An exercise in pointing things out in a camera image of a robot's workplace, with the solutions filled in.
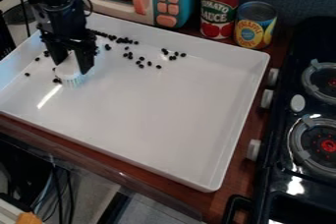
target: black cable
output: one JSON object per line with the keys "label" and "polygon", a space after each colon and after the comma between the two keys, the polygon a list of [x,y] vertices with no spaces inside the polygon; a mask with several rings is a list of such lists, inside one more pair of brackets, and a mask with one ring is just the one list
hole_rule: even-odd
{"label": "black cable", "polygon": [[71,185],[71,174],[69,171],[67,171],[67,179],[68,179],[68,187],[69,187],[69,195],[70,195],[69,224],[72,224],[73,219],[74,219],[75,200],[74,200],[73,186]]}
{"label": "black cable", "polygon": [[[62,191],[62,196],[64,195],[64,192],[66,191],[66,189],[67,189],[67,185],[64,187],[64,189]],[[55,213],[55,211],[57,209],[57,205],[58,205],[58,200],[55,203],[54,208],[52,209],[52,212],[50,213],[50,215],[48,217],[46,217],[45,220],[43,220],[43,222],[49,220],[52,217],[52,215],[54,215],[54,213]]]}
{"label": "black cable", "polygon": [[24,0],[20,0],[20,2],[21,2],[21,7],[23,9],[24,17],[25,17],[27,36],[30,37],[30,30],[29,30],[29,23],[28,23],[28,17],[27,17],[27,13],[26,13],[25,2],[24,2]]}
{"label": "black cable", "polygon": [[58,197],[58,202],[55,204],[55,208],[52,212],[52,214],[54,214],[57,204],[58,204],[58,211],[59,211],[59,224],[63,224],[63,201],[62,201],[62,194],[61,194],[61,189],[60,189],[60,182],[58,180],[58,176],[57,176],[57,172],[56,172],[56,168],[52,169],[53,172],[53,179],[55,182],[55,187],[56,187],[56,192],[57,192],[57,197]]}
{"label": "black cable", "polygon": [[82,0],[83,1],[83,3],[87,6],[87,4],[86,4],[86,2],[85,1],[87,1],[87,3],[88,3],[88,8],[89,8],[89,13],[87,14],[87,15],[85,15],[86,17],[89,17],[91,14],[92,14],[92,12],[93,12],[93,4],[92,4],[92,2],[90,1],[90,0]]}

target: can lid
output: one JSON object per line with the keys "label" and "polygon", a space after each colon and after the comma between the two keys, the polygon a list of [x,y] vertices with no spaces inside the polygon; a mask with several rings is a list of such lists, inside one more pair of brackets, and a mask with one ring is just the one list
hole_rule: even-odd
{"label": "can lid", "polygon": [[264,22],[276,18],[276,10],[269,4],[261,1],[244,3],[238,9],[240,19]]}

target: stove burner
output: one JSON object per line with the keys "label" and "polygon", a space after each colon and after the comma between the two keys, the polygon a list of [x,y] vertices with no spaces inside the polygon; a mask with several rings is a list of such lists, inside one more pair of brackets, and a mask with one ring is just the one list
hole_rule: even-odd
{"label": "stove burner", "polygon": [[295,160],[309,170],[336,178],[336,121],[305,116],[288,135]]}
{"label": "stove burner", "polygon": [[336,87],[336,78],[332,78],[328,81],[329,86]]}
{"label": "stove burner", "polygon": [[335,152],[336,151],[335,140],[324,140],[321,144],[321,147],[326,152]]}
{"label": "stove burner", "polygon": [[306,91],[317,99],[336,104],[336,63],[318,63],[312,60],[305,69],[302,82]]}

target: cable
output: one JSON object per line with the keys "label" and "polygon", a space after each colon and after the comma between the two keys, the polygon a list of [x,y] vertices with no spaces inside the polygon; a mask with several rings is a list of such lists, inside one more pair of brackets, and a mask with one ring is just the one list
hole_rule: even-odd
{"label": "cable", "polygon": [[50,175],[48,177],[48,180],[45,184],[45,187],[38,199],[38,202],[35,204],[35,207],[33,208],[33,212],[36,214],[39,211],[39,208],[41,207],[41,203],[45,200],[45,198],[47,197],[47,192],[50,189],[50,184],[51,184],[51,180],[52,180],[52,172],[50,172]]}
{"label": "cable", "polygon": [[90,0],[86,0],[88,3],[88,8],[89,8],[89,13],[87,15],[85,15],[86,17],[89,17],[92,12],[93,12],[93,4]]}
{"label": "cable", "polygon": [[67,171],[67,179],[68,179],[68,187],[69,187],[69,195],[70,195],[69,224],[72,224],[73,219],[74,219],[75,201],[74,201],[73,186],[71,185],[71,174],[69,171]]}
{"label": "cable", "polygon": [[[66,189],[67,189],[67,185],[64,187],[61,196],[64,195]],[[55,213],[55,211],[56,211],[56,209],[57,209],[58,201],[59,201],[59,199],[56,201],[56,203],[55,203],[55,205],[54,205],[54,208],[52,209],[52,211],[51,211],[51,213],[49,214],[49,216],[46,217],[44,220],[42,220],[43,222],[49,220],[49,219],[52,217],[52,215],[54,215],[54,213]]]}
{"label": "cable", "polygon": [[62,194],[61,194],[61,189],[60,189],[60,183],[58,181],[58,177],[57,177],[57,173],[56,173],[56,168],[54,168],[52,171],[53,171],[53,175],[54,175],[53,178],[54,178],[56,192],[57,192],[57,197],[58,197],[58,203],[57,204],[58,204],[58,211],[59,211],[59,224],[63,224],[63,201],[62,201]]}
{"label": "cable", "polygon": [[30,37],[30,29],[29,29],[28,17],[27,17],[27,13],[26,13],[25,2],[24,2],[24,0],[20,0],[20,2],[21,2],[21,7],[23,9],[24,17],[25,17],[27,36]]}

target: stove knob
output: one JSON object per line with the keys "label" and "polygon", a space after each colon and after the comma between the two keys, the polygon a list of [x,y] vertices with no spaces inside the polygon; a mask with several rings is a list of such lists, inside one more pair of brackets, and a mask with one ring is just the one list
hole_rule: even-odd
{"label": "stove knob", "polygon": [[272,103],[273,95],[274,95],[273,90],[266,89],[262,94],[260,107],[264,109],[269,109]]}
{"label": "stove knob", "polygon": [[279,69],[270,69],[267,78],[267,85],[275,86],[279,78]]}
{"label": "stove knob", "polygon": [[248,147],[247,159],[251,161],[256,161],[259,155],[260,146],[261,146],[260,140],[251,140]]}
{"label": "stove knob", "polygon": [[301,112],[305,109],[306,107],[306,101],[303,96],[300,94],[296,94],[295,96],[292,97],[291,100],[291,109],[294,112]]}

